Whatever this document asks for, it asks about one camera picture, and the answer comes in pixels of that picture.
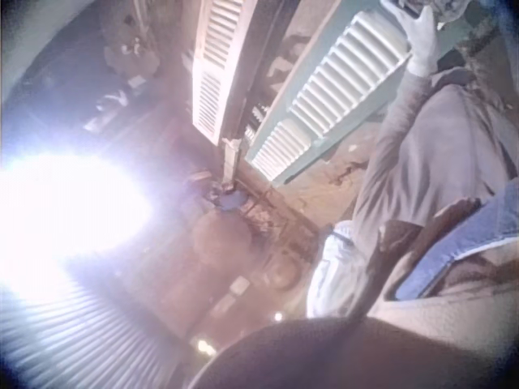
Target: hand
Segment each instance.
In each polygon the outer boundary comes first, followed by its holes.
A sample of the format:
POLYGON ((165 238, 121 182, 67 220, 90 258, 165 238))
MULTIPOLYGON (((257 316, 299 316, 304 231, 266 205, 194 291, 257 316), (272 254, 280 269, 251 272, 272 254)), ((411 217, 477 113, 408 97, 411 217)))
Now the hand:
POLYGON ((425 6, 418 19, 413 19, 405 11, 390 2, 380 0, 382 6, 398 20, 411 46, 411 59, 407 71, 418 77, 428 77, 438 71, 440 48, 436 36, 435 16, 431 6, 425 6))

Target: corrugated metal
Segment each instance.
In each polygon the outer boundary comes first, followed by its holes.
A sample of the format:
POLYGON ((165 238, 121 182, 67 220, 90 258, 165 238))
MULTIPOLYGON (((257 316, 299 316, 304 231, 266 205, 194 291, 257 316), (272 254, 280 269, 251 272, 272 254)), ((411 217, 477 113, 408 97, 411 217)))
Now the corrugated metal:
POLYGON ((64 276, 25 297, 2 286, 2 358, 28 387, 161 388, 179 353, 64 276))

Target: bright light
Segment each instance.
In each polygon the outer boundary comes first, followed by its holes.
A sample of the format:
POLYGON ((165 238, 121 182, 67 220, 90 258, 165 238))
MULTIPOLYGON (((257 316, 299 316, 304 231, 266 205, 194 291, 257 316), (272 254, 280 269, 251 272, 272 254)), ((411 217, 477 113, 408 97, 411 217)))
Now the bright light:
POLYGON ((24 266, 20 262, 2 259, 0 281, 18 298, 34 304, 62 301, 77 287, 56 263, 47 261, 34 261, 24 266))
POLYGON ((150 213, 131 180, 97 158, 38 156, 19 163, 0 173, 2 278, 36 269, 45 278, 59 259, 114 248, 150 213))
POLYGON ((197 348, 198 351, 208 355, 209 357, 213 357, 217 353, 216 349, 203 339, 198 341, 197 348))

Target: blue object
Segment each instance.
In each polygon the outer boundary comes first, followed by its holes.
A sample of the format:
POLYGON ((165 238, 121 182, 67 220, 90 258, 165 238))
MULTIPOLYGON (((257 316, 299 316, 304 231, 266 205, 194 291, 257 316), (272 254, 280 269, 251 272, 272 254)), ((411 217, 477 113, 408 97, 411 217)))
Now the blue object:
POLYGON ((247 193, 242 192, 241 190, 234 190, 231 193, 222 194, 218 199, 220 203, 220 209, 222 211, 232 211, 233 209, 238 209, 247 202, 248 198, 249 196, 247 193))
POLYGON ((396 293, 397 300, 414 300, 445 268, 472 254, 519 238, 519 179, 461 222, 423 256, 396 293))

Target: round object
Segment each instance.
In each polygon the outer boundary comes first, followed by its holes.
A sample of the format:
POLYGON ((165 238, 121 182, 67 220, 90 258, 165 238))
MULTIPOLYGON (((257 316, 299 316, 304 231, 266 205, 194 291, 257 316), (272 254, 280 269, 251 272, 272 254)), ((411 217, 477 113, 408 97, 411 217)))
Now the round object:
POLYGON ((291 257, 280 255, 275 258, 265 274, 269 288, 281 291, 292 289, 301 279, 301 267, 291 257))
POLYGON ((252 234, 238 213, 211 210, 196 222, 191 236, 200 260, 214 267, 233 270, 251 258, 252 234))

